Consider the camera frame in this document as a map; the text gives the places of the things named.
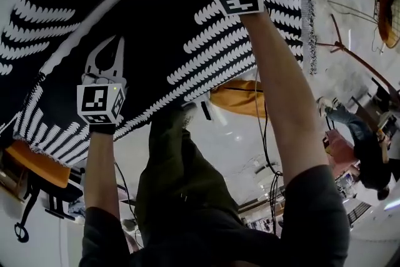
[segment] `floor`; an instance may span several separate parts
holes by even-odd
[[[21,221],[24,205],[0,193],[1,266],[72,266],[68,263],[67,221],[45,213],[43,199],[47,196],[41,193],[26,222],[29,241],[21,244],[14,233],[14,225]]]
[[[400,55],[395,50],[389,49],[380,53],[383,43],[378,31],[375,30],[376,25],[351,15],[341,14],[340,12],[345,13],[348,10],[331,5],[328,0],[313,1],[318,41],[335,42],[336,33],[330,18],[330,14],[333,13],[339,25],[343,43],[399,89],[400,78],[397,71],[400,67]],[[345,4],[369,15],[373,14],[374,0],[330,1]],[[318,47],[317,61],[317,74],[307,76],[315,98],[322,95],[330,98],[338,97],[346,104],[351,96],[361,98],[368,90],[373,91],[371,75],[347,54],[342,52],[330,54],[328,49]],[[255,71],[247,76],[254,78]],[[254,174],[255,170],[265,163],[257,119],[233,114],[213,105],[209,105],[209,109],[212,121],[206,120],[199,108],[193,122],[189,125],[188,129],[192,133],[193,141],[204,157],[225,177],[229,191],[239,204],[263,197],[265,191],[260,187]],[[136,194],[140,174],[148,159],[149,130],[149,126],[135,130],[115,144],[116,160],[133,195]],[[267,130],[269,157],[271,161],[280,162],[272,129],[268,126]],[[321,133],[325,130],[325,122],[321,120]],[[346,128],[339,126],[339,130],[351,140]]]

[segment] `person in background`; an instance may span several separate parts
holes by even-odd
[[[330,129],[324,137],[324,146],[335,179],[357,163],[354,146],[337,129]]]
[[[336,98],[330,101],[324,97],[317,100],[319,115],[342,123],[349,128],[354,141],[354,156],[360,160],[360,169],[350,167],[350,172],[358,176],[365,188],[375,189],[378,200],[389,196],[391,169],[388,164],[388,139],[379,131],[374,133],[355,114],[350,113]]]
[[[281,238],[242,224],[223,176],[186,129],[193,104],[175,106],[152,119],[149,161],[135,206],[144,248],[133,254],[119,216],[115,126],[90,125],[80,267],[343,266],[349,221],[318,131],[311,89],[267,12],[242,15],[241,21],[282,162],[286,204]]]

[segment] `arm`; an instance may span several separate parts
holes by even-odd
[[[115,126],[103,126],[112,130],[106,134],[91,134],[87,156],[84,187],[86,219],[80,267],[127,266],[129,260],[128,244],[119,221],[112,136]]]
[[[388,156],[388,144],[384,140],[383,142],[380,143],[381,149],[382,149],[382,160],[384,164],[387,164],[389,162],[389,156]]]
[[[296,59],[267,12],[242,15],[256,57],[286,185],[303,171],[328,164],[317,131],[316,103]]]
[[[86,208],[97,207],[119,219],[113,136],[92,133],[87,161],[84,187]]]
[[[267,13],[241,17],[256,57],[286,184],[282,248],[290,265],[342,266],[349,223],[317,130],[316,104]]]

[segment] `black chair leg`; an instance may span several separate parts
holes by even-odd
[[[29,190],[29,192],[27,191],[24,198],[26,199],[26,197],[29,195],[29,193],[31,194],[31,198],[29,199],[29,201],[26,204],[21,222],[16,223],[14,226],[15,234],[17,235],[18,241],[20,243],[27,243],[29,241],[29,234],[25,228],[25,224],[26,224],[26,220],[28,218],[29,213],[31,212],[33,206],[35,205],[36,200],[38,200],[40,188],[37,185],[35,185],[35,183],[31,182],[31,184],[28,185],[28,190]]]
[[[63,209],[63,201],[59,198],[56,198],[57,201],[57,208],[54,207],[54,198],[53,196],[49,195],[49,205],[50,205],[50,209],[45,209],[45,212],[58,217],[60,219],[70,219],[70,220],[75,220],[75,217],[72,217],[68,214],[64,213],[64,209]]]

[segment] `leg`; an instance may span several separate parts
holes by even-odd
[[[165,210],[168,199],[182,186],[182,124],[180,110],[160,112],[153,118],[149,136],[149,161],[137,190],[135,214],[141,230]]]
[[[354,141],[364,140],[373,135],[368,125],[360,117],[350,113],[341,103],[337,104],[337,110],[326,107],[325,112],[330,120],[346,125]]]
[[[183,193],[188,201],[221,209],[238,219],[238,206],[229,194],[223,176],[204,159],[186,129],[183,130],[182,158],[185,175]]]

